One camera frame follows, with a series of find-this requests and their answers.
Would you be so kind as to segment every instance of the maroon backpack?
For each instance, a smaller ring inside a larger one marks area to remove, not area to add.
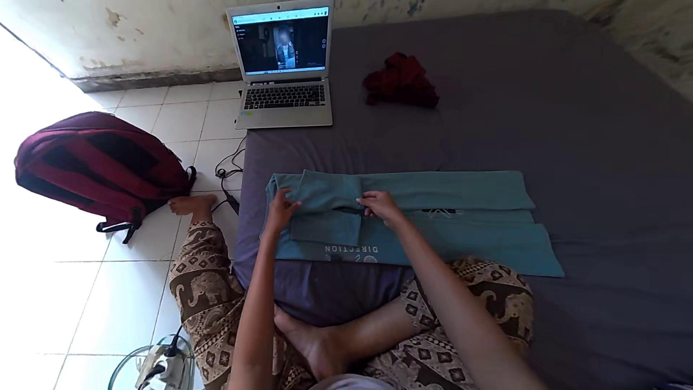
[[[85,112],[25,139],[15,158],[17,184],[106,217],[98,232],[128,229],[195,182],[154,135],[114,115]]]

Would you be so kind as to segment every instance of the laptop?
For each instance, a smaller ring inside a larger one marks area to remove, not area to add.
[[[333,0],[228,7],[240,72],[236,129],[332,125]]]

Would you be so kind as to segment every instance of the hand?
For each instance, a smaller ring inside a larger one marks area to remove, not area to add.
[[[281,232],[284,226],[289,223],[294,210],[301,206],[301,202],[294,203],[286,198],[285,195],[289,192],[291,189],[280,189],[270,202],[270,212],[267,215],[265,230]]]
[[[397,207],[389,192],[364,192],[363,198],[357,198],[356,201],[366,206],[366,217],[378,217],[385,222],[388,228],[393,228],[400,221],[406,220],[402,210]]]

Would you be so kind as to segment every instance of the person on screen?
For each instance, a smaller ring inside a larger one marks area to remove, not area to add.
[[[283,69],[294,69],[296,67],[296,51],[291,42],[291,32],[287,26],[279,28],[279,44],[277,45],[277,63]]]

